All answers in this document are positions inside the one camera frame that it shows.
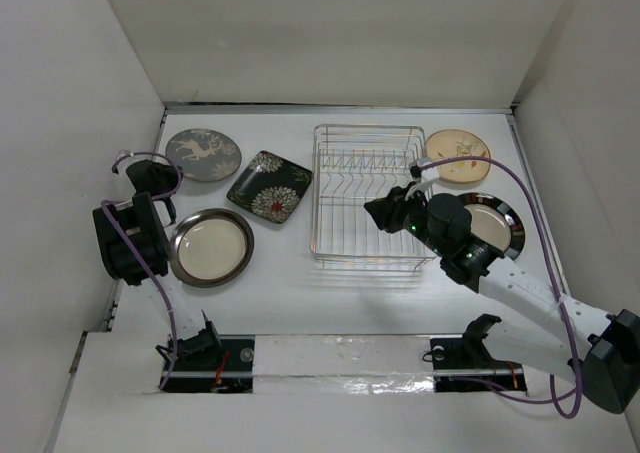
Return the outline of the grey reindeer round plate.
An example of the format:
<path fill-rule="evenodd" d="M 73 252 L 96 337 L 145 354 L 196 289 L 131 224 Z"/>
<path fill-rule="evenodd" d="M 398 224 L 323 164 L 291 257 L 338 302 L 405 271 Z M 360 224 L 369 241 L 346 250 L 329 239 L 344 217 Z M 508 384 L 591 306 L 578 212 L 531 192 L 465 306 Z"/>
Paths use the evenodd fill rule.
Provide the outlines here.
<path fill-rule="evenodd" d="M 192 128 L 171 137 L 165 156 L 176 164 L 185 178 L 205 183 L 232 176 L 242 163 L 236 142 L 216 130 Z"/>

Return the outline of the beige leaf pattern plate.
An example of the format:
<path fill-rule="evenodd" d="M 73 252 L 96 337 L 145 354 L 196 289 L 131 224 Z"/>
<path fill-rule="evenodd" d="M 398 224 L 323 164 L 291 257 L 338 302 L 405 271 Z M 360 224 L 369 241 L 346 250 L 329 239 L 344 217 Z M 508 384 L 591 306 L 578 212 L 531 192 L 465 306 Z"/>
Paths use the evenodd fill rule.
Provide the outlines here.
<path fill-rule="evenodd" d="M 429 136 L 426 141 L 426 155 L 434 161 L 457 158 L 457 161 L 438 167 L 444 181 L 464 184 L 483 180 L 489 173 L 491 164 L 469 157 L 490 158 L 487 144 L 475 134 L 460 129 L 445 129 Z"/>

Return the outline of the black floral square plate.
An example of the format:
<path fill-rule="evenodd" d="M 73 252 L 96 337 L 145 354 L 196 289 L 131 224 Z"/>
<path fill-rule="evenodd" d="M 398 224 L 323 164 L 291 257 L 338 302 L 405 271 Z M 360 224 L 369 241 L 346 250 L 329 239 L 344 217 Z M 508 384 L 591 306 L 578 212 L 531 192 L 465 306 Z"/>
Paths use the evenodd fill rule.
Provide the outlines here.
<path fill-rule="evenodd" d="M 226 194 L 240 208 L 275 224 L 294 213 L 312 183 L 311 170 L 272 152 L 258 152 Z"/>

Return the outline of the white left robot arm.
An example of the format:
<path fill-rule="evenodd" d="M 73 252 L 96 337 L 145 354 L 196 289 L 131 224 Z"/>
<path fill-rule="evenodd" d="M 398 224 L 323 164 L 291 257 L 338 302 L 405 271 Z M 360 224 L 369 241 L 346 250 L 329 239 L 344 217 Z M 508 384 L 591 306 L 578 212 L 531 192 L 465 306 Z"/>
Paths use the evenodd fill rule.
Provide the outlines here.
<path fill-rule="evenodd" d="M 118 159 L 114 174 L 124 173 L 133 186 L 129 200 L 104 200 L 92 218 L 100 257 L 109 276 L 139 287 L 167 320 L 170 344 L 164 350 L 188 355 L 201 369 L 222 360 L 222 344 L 206 332 L 206 319 L 191 308 L 178 281 L 170 275 L 170 252 L 156 204 L 162 203 L 171 223 L 176 220 L 171 197 L 181 186 L 180 169 L 160 154 L 136 152 Z"/>

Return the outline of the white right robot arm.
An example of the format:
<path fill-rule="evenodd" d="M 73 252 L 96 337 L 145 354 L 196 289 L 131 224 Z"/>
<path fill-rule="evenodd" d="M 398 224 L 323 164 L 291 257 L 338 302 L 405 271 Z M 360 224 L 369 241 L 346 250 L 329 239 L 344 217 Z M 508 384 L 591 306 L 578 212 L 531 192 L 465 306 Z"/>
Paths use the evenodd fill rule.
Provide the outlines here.
<path fill-rule="evenodd" d="M 574 380 L 582 394 L 601 409 L 621 414 L 639 391 L 639 317 L 589 306 L 522 270 L 502 249 L 473 230 L 473 216 L 463 201 L 442 193 L 426 198 L 415 183 L 394 187 L 383 198 L 365 203 L 377 228 L 406 231 L 440 258 L 453 282 L 495 300 L 536 324 L 532 336 L 485 315 L 468 327 L 462 354 L 484 366 L 500 354 L 552 375 Z"/>

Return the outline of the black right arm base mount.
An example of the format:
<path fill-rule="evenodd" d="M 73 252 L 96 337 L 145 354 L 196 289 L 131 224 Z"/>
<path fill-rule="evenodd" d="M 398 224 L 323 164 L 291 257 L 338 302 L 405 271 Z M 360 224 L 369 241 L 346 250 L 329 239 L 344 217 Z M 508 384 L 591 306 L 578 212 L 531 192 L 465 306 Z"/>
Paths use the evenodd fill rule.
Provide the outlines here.
<path fill-rule="evenodd" d="M 500 322 L 495 315 L 483 314 L 460 335 L 429 340 L 422 361 L 433 368 L 437 393 L 527 390 L 522 365 L 494 359 L 483 344 L 491 327 Z"/>

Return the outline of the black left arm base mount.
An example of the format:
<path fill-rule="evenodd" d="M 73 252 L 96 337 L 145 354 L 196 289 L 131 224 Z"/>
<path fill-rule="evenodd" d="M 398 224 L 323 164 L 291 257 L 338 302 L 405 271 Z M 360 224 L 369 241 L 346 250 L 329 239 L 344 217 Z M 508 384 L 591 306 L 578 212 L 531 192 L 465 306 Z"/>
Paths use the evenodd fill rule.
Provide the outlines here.
<path fill-rule="evenodd" d="M 173 341 L 157 345 L 163 359 L 160 390 L 165 393 L 244 394 L 253 391 L 255 336 L 220 336 L 208 327 L 177 342 L 178 356 L 172 360 Z"/>

